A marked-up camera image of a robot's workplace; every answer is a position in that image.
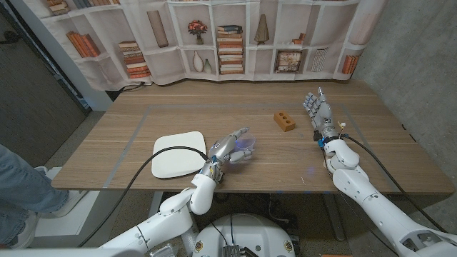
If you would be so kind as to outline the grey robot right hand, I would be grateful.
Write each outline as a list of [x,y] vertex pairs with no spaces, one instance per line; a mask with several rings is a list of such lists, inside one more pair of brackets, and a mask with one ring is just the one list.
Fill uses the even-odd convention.
[[318,88],[318,96],[308,93],[303,102],[303,107],[311,118],[311,125],[314,128],[314,141],[338,135],[332,121],[331,107],[326,102],[326,96],[321,87]]

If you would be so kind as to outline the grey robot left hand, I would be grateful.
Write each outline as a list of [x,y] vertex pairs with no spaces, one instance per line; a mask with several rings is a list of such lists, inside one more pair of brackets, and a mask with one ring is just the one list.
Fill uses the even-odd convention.
[[248,130],[249,127],[241,128],[216,141],[209,150],[209,159],[205,162],[203,168],[199,173],[208,176],[216,183],[219,183],[223,176],[221,166],[225,162],[228,161],[230,163],[238,163],[251,156],[252,151],[248,149],[234,151],[236,147],[236,141]]

